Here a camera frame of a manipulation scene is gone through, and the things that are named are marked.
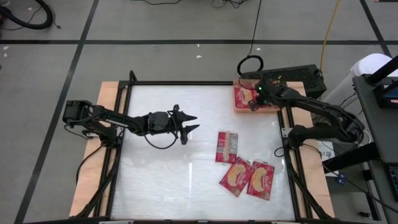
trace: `black metal frame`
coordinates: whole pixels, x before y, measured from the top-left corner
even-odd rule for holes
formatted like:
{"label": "black metal frame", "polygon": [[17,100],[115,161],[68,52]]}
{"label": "black metal frame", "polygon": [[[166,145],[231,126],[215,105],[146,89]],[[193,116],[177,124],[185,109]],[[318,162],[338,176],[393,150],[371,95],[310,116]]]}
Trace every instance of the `black metal frame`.
{"label": "black metal frame", "polygon": [[[128,81],[119,81],[118,85],[118,93],[115,101],[115,106],[114,109],[115,111],[119,110],[119,106],[121,104],[121,97],[122,97],[122,92],[125,88],[127,88],[127,94],[126,98],[124,100],[124,109],[123,109],[123,114],[127,114],[128,109],[129,109],[129,102],[131,98],[131,92],[132,88],[134,85],[209,85],[209,86],[233,86],[233,82],[229,81],[137,81],[137,78],[135,74],[131,71],[130,72],[130,80]],[[294,120],[293,120],[293,115],[292,115],[292,110],[290,107],[286,108],[287,111],[287,118],[289,120],[289,126],[292,127],[294,126]],[[278,120],[279,120],[279,126],[280,126],[280,135],[282,138],[282,145],[284,149],[284,156],[286,161],[290,162],[290,154],[289,154],[289,148],[287,147],[287,141],[282,135],[282,128],[285,127],[284,124],[284,118],[282,111],[278,111]],[[119,164],[120,161],[120,155],[121,155],[121,150],[123,147],[123,137],[122,137],[122,144],[119,146],[116,150],[116,155],[114,158],[114,164]],[[301,160],[301,155],[300,151],[294,151],[295,154],[295,161],[297,165],[297,170],[299,172],[300,180],[304,183],[304,186],[306,186],[305,183],[305,176],[303,172],[303,164]],[[110,163],[110,158],[111,158],[111,149],[106,149],[106,156],[104,159],[104,164],[103,168],[101,171],[101,180],[100,184],[104,182],[104,178],[106,177],[106,174],[108,173],[108,167]],[[47,222],[40,222],[40,223],[46,223],[46,224],[63,224],[63,223],[81,223],[81,224],[91,224],[91,223],[99,223],[99,222],[105,222],[105,221],[110,221],[110,214],[112,210],[112,202],[114,198],[114,191],[115,191],[115,185],[116,185],[116,178],[117,178],[117,171],[116,175],[112,178],[111,183],[110,183],[110,189],[109,189],[109,198],[108,198],[108,203],[106,206],[106,216],[105,217],[99,217],[99,212],[101,210],[101,200],[96,204],[96,207],[94,209],[94,217],[91,218],[71,218],[67,220],[54,220],[54,221],[47,221]],[[338,220],[319,220],[319,219],[313,219],[312,218],[312,208],[310,204],[308,203],[307,199],[304,199],[305,203],[305,212],[307,217],[309,218],[301,218],[300,216],[300,209],[299,209],[299,203],[298,203],[298,198],[297,198],[297,191],[296,191],[296,186],[293,178],[288,175],[288,180],[289,180],[289,186],[290,186],[290,194],[292,196],[292,205],[293,205],[293,210],[294,210],[294,216],[295,216],[295,222],[297,223],[336,223],[336,224],[362,224],[362,223],[356,223],[356,222],[345,222],[345,221],[338,221]],[[199,223],[217,223],[217,224],[227,224],[227,223],[275,223],[275,222],[257,222],[254,220],[248,220],[248,221],[242,221],[242,222],[225,222],[225,221],[172,221],[172,220],[135,220],[134,223],[164,223],[164,224],[171,224],[171,223],[181,223],[181,224],[199,224]]]}

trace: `white table surface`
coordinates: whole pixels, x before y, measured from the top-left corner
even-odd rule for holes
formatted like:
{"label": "white table surface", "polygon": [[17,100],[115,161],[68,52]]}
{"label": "white table surface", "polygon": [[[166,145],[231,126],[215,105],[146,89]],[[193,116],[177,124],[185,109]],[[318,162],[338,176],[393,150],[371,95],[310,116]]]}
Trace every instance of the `white table surface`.
{"label": "white table surface", "polygon": [[[235,113],[232,86],[134,86],[128,115],[172,110],[174,104],[198,117],[186,124],[200,127],[189,135],[187,145],[178,140],[166,150],[126,131],[113,219],[294,220],[284,159],[274,156],[282,145],[275,113]],[[236,198],[219,184],[230,165],[215,162],[218,131],[238,133],[241,157],[275,166],[269,201],[246,194],[247,186]],[[166,146],[174,137],[148,138]]]}

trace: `white object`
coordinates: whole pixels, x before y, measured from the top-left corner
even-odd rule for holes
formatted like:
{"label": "white object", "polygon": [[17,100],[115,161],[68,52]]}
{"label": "white object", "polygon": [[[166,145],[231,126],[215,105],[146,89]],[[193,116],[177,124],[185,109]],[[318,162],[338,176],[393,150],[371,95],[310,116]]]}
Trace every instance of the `white object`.
{"label": "white object", "polygon": [[[321,152],[322,155],[322,162],[331,158],[334,158],[335,152],[333,150],[333,143],[330,141],[317,141],[318,142],[318,150]],[[336,177],[333,173],[325,174],[327,177]]]}
{"label": "white object", "polygon": [[[362,74],[373,74],[383,65],[391,60],[390,57],[383,54],[371,54],[362,58],[351,68],[347,77],[323,100],[332,105],[340,105],[345,99],[355,93],[353,86],[353,78]],[[389,75],[390,77],[398,77],[398,70]],[[366,124],[364,114],[361,113],[362,107],[356,95],[347,100],[342,107],[355,115]]]}
{"label": "white object", "polygon": [[[178,140],[155,149],[129,131],[123,142],[111,216],[146,220],[294,220],[276,114],[235,113],[232,86],[134,86],[129,116],[171,110],[174,104],[198,119],[187,145]],[[215,162],[218,131],[238,133],[238,155],[275,166],[271,199],[239,197],[219,184],[230,164]],[[148,136],[166,146],[173,136]]]}

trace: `yellow cable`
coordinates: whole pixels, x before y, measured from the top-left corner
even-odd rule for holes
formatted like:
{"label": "yellow cable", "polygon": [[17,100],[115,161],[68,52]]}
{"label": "yellow cable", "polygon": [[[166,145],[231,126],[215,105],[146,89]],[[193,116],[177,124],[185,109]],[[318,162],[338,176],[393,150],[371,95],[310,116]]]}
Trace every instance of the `yellow cable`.
{"label": "yellow cable", "polygon": [[322,54],[321,54],[321,66],[320,66],[320,70],[321,71],[322,71],[322,68],[323,68],[323,53],[325,52],[325,47],[326,47],[326,42],[328,41],[329,31],[331,29],[331,26],[333,25],[333,20],[335,20],[336,12],[337,12],[337,9],[338,9],[338,5],[340,4],[340,1],[341,0],[337,0],[337,2],[336,2],[335,10],[333,11],[333,15],[332,15],[332,17],[330,19],[328,32],[326,32],[325,40],[323,41]]}

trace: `floor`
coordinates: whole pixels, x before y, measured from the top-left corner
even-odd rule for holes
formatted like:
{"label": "floor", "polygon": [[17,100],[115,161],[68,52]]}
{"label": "floor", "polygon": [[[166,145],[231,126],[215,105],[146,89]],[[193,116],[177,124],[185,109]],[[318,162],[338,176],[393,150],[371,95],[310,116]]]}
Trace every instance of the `floor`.
{"label": "floor", "polygon": [[[61,29],[0,30],[3,223],[68,217],[85,142],[63,130],[65,100],[95,102],[101,82],[125,80],[131,69],[139,80],[237,78],[259,1],[249,0],[239,9],[229,4],[213,8],[211,0],[161,6],[132,0],[46,2]],[[319,66],[334,6],[330,0],[263,1],[253,53],[263,57],[266,69]],[[34,1],[16,0],[8,7],[25,21],[39,8]],[[397,10],[398,3],[342,0],[325,52],[325,95],[359,59],[398,54]],[[32,23],[44,19],[39,11]],[[3,27],[17,25],[6,21]],[[243,70],[257,67],[247,62]],[[332,194],[336,216],[358,221],[356,213],[368,209],[359,202],[365,196],[341,207],[351,200],[342,194],[347,193]]]}

